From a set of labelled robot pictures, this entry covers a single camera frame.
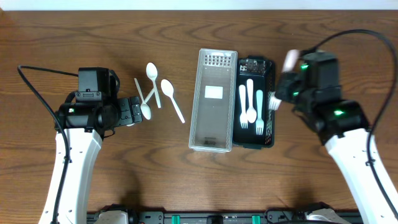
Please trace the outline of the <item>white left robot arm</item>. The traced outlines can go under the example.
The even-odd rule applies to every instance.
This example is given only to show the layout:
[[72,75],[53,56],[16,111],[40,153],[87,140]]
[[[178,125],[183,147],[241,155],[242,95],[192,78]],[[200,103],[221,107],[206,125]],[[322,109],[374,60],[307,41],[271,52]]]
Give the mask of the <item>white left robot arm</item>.
[[103,135],[93,128],[68,128],[56,135],[56,158],[40,223],[86,223],[95,160]]

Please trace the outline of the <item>pink plastic spoon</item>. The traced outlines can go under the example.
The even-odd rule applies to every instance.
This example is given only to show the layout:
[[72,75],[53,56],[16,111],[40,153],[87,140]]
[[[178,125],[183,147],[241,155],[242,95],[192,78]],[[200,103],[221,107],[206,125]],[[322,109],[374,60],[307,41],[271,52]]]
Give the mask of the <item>pink plastic spoon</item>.
[[252,79],[250,79],[250,78],[247,79],[246,87],[247,87],[248,104],[249,104],[249,107],[248,107],[248,110],[246,111],[246,114],[248,116],[248,121],[250,123],[254,123],[256,118],[257,118],[257,112],[254,109],[254,105],[253,105],[253,103],[254,103],[254,100],[253,100],[253,97],[254,97],[254,82],[253,82]]

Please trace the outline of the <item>white plastic fork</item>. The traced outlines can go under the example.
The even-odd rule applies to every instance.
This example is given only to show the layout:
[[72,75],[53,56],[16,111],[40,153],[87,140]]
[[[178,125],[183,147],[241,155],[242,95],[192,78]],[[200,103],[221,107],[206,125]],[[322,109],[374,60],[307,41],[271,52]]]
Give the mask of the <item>white plastic fork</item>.
[[241,104],[241,114],[239,121],[242,129],[248,128],[248,117],[246,114],[246,87],[244,85],[239,86],[239,99]]

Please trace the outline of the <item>pale pink plastic fork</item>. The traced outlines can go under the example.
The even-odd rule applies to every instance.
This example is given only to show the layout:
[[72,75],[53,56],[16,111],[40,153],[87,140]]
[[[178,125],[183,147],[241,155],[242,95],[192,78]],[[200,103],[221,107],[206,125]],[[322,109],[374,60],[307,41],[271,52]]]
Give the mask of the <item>pale pink plastic fork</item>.
[[[285,61],[284,61],[283,67],[282,67],[282,73],[291,72],[294,69],[296,62],[299,59],[299,55],[300,55],[300,51],[297,49],[292,49],[287,52],[287,55],[286,55],[286,58],[285,58]],[[278,110],[278,107],[281,102],[282,102],[282,100],[275,97],[275,92],[270,93],[270,97],[269,97],[269,109],[270,110],[273,110],[273,111]]]

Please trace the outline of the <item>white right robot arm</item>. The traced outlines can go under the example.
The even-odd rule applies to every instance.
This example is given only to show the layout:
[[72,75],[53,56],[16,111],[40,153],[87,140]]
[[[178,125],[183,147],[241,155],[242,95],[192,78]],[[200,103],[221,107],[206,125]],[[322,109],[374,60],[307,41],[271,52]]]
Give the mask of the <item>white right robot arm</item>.
[[397,190],[358,102],[345,100],[337,75],[284,72],[275,97],[294,105],[340,169],[364,223],[397,223]]

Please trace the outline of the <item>mint green plastic fork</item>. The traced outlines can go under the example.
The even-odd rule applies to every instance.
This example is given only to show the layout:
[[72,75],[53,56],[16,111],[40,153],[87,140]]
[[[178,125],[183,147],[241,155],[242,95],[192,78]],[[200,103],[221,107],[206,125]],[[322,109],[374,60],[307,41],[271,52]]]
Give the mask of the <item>mint green plastic fork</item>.
[[262,105],[263,105],[264,94],[262,90],[256,91],[256,103],[257,103],[257,120],[256,120],[256,134],[261,136],[264,130],[264,121],[262,119]]

